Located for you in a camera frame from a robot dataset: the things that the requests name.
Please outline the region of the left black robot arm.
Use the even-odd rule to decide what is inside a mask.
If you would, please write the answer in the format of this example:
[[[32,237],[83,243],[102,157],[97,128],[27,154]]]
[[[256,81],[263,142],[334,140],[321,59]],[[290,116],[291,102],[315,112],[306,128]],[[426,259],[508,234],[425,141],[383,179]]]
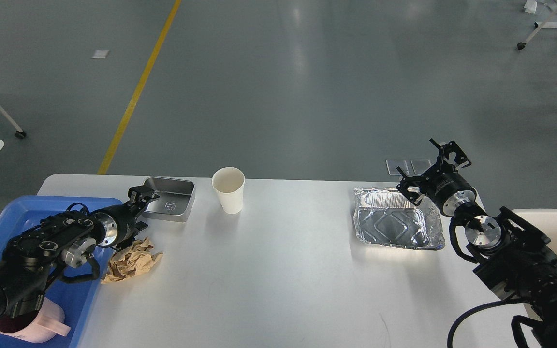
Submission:
[[[139,217],[159,198],[146,185],[130,188],[128,196],[125,203],[95,211],[84,203],[79,209],[71,204],[11,238],[0,260],[0,319],[39,311],[55,281],[75,284],[99,279],[95,249],[131,246],[147,227]]]

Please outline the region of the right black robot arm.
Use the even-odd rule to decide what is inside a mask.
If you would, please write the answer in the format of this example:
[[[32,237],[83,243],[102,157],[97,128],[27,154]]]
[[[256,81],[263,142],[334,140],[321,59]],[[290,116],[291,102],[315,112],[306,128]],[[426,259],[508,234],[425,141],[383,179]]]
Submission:
[[[506,207],[497,216],[488,214],[477,202],[477,190],[458,171],[471,165],[466,153],[455,141],[433,145],[438,150],[436,162],[422,174],[409,176],[396,168],[401,176],[396,189],[415,206],[428,198],[450,218],[453,250],[475,264],[475,275],[498,297],[460,315],[447,334],[447,346],[453,347],[458,327],[471,315],[528,304],[537,319],[512,318],[516,346],[528,347],[522,329],[527,326],[542,348],[557,348],[557,254],[548,246],[550,238]]]

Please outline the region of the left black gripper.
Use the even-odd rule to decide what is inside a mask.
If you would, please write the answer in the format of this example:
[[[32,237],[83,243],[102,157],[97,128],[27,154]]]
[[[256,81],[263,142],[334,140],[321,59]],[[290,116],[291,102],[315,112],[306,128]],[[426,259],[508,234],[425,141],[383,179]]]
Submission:
[[[95,237],[97,246],[114,247],[116,252],[131,247],[139,233],[148,228],[147,223],[137,221],[139,215],[159,197],[160,195],[151,187],[130,187],[126,203],[92,212],[92,218],[104,229],[102,237]]]

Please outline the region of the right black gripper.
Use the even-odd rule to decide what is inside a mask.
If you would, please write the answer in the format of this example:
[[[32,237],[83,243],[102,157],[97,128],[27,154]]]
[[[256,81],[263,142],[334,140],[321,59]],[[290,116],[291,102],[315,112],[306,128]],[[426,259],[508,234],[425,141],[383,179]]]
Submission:
[[[418,176],[408,176],[401,167],[396,167],[402,177],[396,189],[412,205],[420,206],[427,197],[442,215],[451,217],[460,205],[477,200],[475,189],[458,174],[461,168],[470,167],[472,161],[455,141],[444,144],[433,138],[429,141],[438,150],[436,162]]]

